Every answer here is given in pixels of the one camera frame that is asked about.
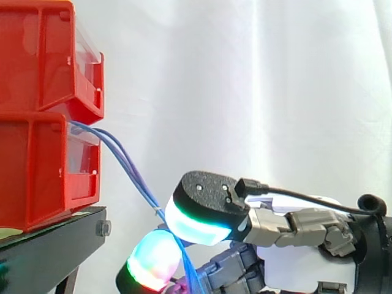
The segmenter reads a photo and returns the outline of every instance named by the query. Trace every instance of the blue wire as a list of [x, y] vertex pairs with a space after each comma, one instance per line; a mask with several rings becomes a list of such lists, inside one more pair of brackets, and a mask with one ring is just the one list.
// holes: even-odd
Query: blue wire
[[[133, 166], [133, 171], [135, 172], [135, 174], [138, 175], [138, 178], [142, 180], [142, 183], [143, 183], [143, 184], [141, 184], [141, 186], [142, 186], [142, 187], [144, 186], [145, 192], [146, 192], [148, 195], [150, 195], [150, 197], [154, 200], [154, 202], [156, 203], [156, 205], [157, 205], [157, 207], [158, 207], [159, 205], [158, 205], [157, 200], [154, 198], [154, 196], [152, 195], [152, 193], [151, 193], [151, 192], [149, 191], [149, 189], [147, 188], [145, 182], [143, 181], [143, 178], [141, 177], [141, 175], [140, 175], [139, 172], [137, 171], [135, 165], [134, 165], [133, 162], [131, 161], [130, 156], [128, 155], [127, 151], [126, 151], [125, 148], [122, 146], [122, 144], [120, 144], [120, 142], [119, 142], [111, 133], [107, 132], [106, 130], [102, 130], [102, 129], [95, 129], [95, 130], [98, 131], [98, 132], [100, 132], [100, 133], [102, 133], [102, 134], [104, 134], [104, 135], [107, 135], [109, 138], [111, 138], [111, 139], [119, 146], [119, 148], [121, 149], [121, 151], [124, 153], [124, 157], [125, 157], [126, 159], [128, 159], [129, 165], [130, 165], [130, 166]], [[157, 214], [159, 214], [159, 216], [161, 217], [161, 219], [165, 222], [165, 216], [164, 216], [163, 212], [162, 212], [161, 210], [158, 210], [158, 211], [157, 211]], [[181, 249], [181, 251], [182, 251], [182, 253], [183, 253], [184, 270], [185, 270], [185, 272], [186, 272], [186, 277], [187, 277], [187, 280], [188, 280], [188, 284], [189, 284], [190, 291], [191, 291], [191, 289], [192, 289], [192, 285], [193, 285], [192, 281], [193, 281], [194, 279], [198, 282], [198, 285], [201, 287], [202, 285], [201, 285], [201, 283], [200, 283], [200, 281], [199, 281], [198, 274], [197, 274], [195, 268], [193, 267], [192, 263], [190, 262], [190, 257], [188, 256], [188, 254], [187, 254], [187, 252], [186, 252], [186, 250], [185, 250], [185, 247], [183, 246], [183, 243], [181, 242], [181, 240], [179, 240], [179, 238], [178, 238], [177, 236], [175, 236], [174, 234], [173, 234], [173, 236], [175, 237], [175, 240], [176, 240], [176, 242], [177, 242], [179, 248]]]
[[[124, 171], [127, 173], [127, 176], [132, 181], [134, 186], [137, 188], [139, 193], [141, 193], [143, 198], [150, 204], [150, 206], [152, 206], [153, 208], [156, 209], [157, 215], [166, 223], [165, 214], [160, 209], [158, 201], [155, 199], [155, 197], [153, 196], [151, 191], [148, 189], [143, 178], [141, 177], [141, 174], [138, 172], [136, 166], [134, 165], [134, 163], [130, 159], [130, 156], [126, 152], [123, 145], [111, 133], [107, 132], [106, 130], [102, 130], [102, 129], [98, 129], [98, 128], [93, 129], [92, 127], [89, 127], [85, 124], [82, 124], [82, 123], [76, 122], [76, 121], [72, 121], [72, 124], [78, 126], [79, 128], [81, 128], [87, 132], [94, 134], [95, 136], [100, 138], [108, 146], [109, 150], [116, 157], [116, 159], [118, 160], [118, 162], [120, 163], [120, 165], [122, 166]], [[117, 144], [118, 148], [122, 151], [122, 154], [119, 152], [119, 150], [116, 148], [116, 146], [114, 146], [112, 144], [112, 142], [110, 142], [105, 136], [109, 137], [112, 141], [114, 141]], [[181, 252], [183, 253], [184, 270], [186, 272], [186, 278], [187, 278], [187, 283], [188, 283], [188, 287], [189, 287], [190, 292], [192, 293], [192, 286], [193, 286], [192, 281], [196, 280], [197, 285], [200, 288], [201, 293], [204, 294], [204, 289], [202, 287], [202, 283], [201, 283], [200, 278], [196, 272], [196, 269], [194, 268], [194, 266], [190, 260], [188, 253], [186, 252], [181, 240], [176, 235], [173, 234], [173, 236], [174, 236], [179, 248], [181, 249]]]

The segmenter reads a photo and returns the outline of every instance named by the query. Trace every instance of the white robot part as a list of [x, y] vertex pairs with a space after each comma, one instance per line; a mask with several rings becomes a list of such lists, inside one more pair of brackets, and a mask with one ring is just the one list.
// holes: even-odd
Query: white robot part
[[[332, 198], [315, 198], [339, 204]], [[278, 215], [304, 208], [327, 209], [286, 196], [254, 197], [247, 202], [251, 207], [260, 207], [261, 202], [272, 203], [272, 209]], [[319, 282], [330, 282], [346, 285], [347, 293], [354, 291], [356, 265], [352, 258], [335, 258], [317, 247], [306, 246], [258, 247], [257, 255], [265, 261], [265, 283], [270, 288], [313, 293]]]

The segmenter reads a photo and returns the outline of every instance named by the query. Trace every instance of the led light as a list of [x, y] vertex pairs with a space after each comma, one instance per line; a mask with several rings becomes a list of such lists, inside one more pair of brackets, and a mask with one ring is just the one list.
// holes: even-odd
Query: led light
[[181, 260], [181, 250], [170, 232], [148, 233], [127, 260], [129, 273], [146, 288], [160, 291], [169, 283]]
[[166, 223], [169, 229], [178, 237], [187, 242], [207, 246], [223, 241], [232, 231], [218, 225], [206, 224], [181, 212], [170, 197], [165, 210]]

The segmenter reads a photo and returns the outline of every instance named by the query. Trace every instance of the screw head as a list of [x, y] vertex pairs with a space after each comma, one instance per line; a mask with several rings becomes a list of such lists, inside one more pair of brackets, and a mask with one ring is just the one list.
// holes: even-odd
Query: screw head
[[101, 237], [108, 237], [111, 233], [111, 221], [100, 220], [98, 223], [98, 235]]

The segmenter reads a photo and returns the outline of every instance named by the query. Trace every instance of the red storage bin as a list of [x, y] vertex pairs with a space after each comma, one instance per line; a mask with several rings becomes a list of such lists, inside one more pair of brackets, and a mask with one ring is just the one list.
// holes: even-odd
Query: red storage bin
[[99, 200], [100, 142], [59, 113], [0, 113], [0, 228], [28, 232]]
[[104, 117], [104, 57], [71, 2], [0, 1], [0, 112]]

